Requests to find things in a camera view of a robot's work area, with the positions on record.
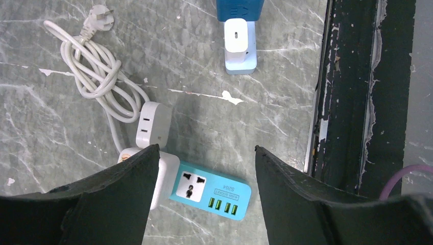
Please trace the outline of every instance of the usb port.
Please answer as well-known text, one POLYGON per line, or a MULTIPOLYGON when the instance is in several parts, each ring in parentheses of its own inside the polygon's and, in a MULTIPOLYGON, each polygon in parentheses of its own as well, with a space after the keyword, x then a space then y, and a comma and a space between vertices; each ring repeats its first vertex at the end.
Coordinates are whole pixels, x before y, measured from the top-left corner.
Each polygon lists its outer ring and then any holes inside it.
POLYGON ((209 208, 213 207, 213 202, 215 201, 215 198, 210 198, 209 201, 209 208))
POLYGON ((221 200, 218 200, 218 201, 216 202, 215 209, 216 209, 216 210, 219 210, 220 207, 221 207, 221 200))
POLYGON ((224 209, 224 212, 228 213, 230 210, 230 203, 226 204, 226 208, 224 209))
POLYGON ((233 209, 231 210, 231 214, 236 215, 237 205, 233 205, 233 209))

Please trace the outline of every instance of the cable strain relief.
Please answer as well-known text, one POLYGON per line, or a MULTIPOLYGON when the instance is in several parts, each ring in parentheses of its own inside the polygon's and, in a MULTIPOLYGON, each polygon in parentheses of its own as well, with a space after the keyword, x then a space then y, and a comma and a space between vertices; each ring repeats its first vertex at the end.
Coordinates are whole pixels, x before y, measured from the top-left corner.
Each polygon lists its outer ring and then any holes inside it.
POLYGON ((80 37, 83 38, 84 41, 88 42, 96 33, 96 29, 91 26, 83 26, 80 32, 80 37))

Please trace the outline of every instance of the marble tabletop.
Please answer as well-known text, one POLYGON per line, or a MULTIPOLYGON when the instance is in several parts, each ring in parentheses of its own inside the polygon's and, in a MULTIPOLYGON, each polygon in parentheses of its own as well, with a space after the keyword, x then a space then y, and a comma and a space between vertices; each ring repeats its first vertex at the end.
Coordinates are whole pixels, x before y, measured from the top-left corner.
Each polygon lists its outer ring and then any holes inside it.
MULTIPOLYGON (((168 200, 150 212, 143 244, 268 244, 254 146, 303 166, 326 1, 265 0, 258 66, 246 76, 225 73, 215 0, 1 1, 0 195, 46 192, 117 161, 103 109, 80 96, 60 40, 42 24, 78 35, 92 4, 114 9, 115 20, 94 41, 151 100, 173 109, 164 151, 246 179, 253 190, 240 222, 168 200)), ((126 146, 135 130, 119 126, 126 146)))

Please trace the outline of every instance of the light blue object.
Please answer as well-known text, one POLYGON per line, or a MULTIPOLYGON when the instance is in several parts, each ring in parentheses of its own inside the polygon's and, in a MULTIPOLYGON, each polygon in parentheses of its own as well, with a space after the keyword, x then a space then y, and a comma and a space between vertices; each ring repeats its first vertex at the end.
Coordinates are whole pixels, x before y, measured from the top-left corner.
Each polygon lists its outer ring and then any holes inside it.
POLYGON ((244 218, 247 212, 250 197, 251 188, 246 181, 181 161, 170 199, 239 221, 244 218), (176 194, 180 179, 184 178, 183 174, 185 172, 206 178, 203 194, 199 202, 176 194), (219 210, 216 209, 218 201, 221 201, 219 210), (228 204, 230 205, 228 212, 226 212, 225 209, 228 204))
POLYGON ((226 72, 229 75, 247 75, 254 72, 257 67, 256 28, 254 21, 247 21, 248 49, 243 63, 226 62, 226 72))
POLYGON ((218 20, 242 18, 246 21, 258 21, 264 0, 216 0, 218 20))

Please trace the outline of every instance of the teal power strip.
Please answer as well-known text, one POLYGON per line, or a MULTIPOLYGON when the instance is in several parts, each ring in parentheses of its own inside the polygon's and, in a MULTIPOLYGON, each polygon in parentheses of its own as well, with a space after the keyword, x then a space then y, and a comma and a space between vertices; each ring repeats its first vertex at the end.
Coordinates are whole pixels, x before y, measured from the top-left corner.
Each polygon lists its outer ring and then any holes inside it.
POLYGON ((250 197, 246 181, 181 161, 170 199, 239 221, 250 197))

